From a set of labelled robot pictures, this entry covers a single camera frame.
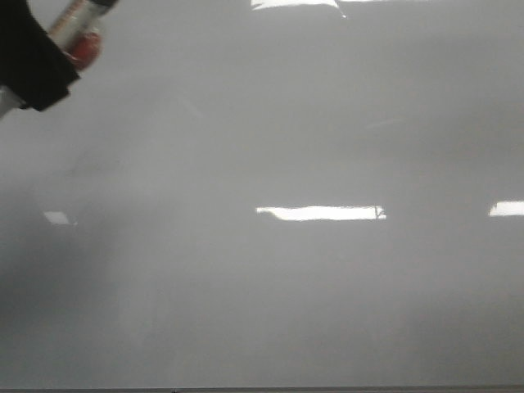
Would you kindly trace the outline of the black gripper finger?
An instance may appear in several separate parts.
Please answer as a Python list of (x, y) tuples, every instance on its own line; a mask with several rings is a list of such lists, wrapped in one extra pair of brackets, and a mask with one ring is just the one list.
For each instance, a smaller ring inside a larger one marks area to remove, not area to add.
[(45, 111), (70, 95), (79, 73), (26, 1), (1, 2), (1, 85), (22, 107)]

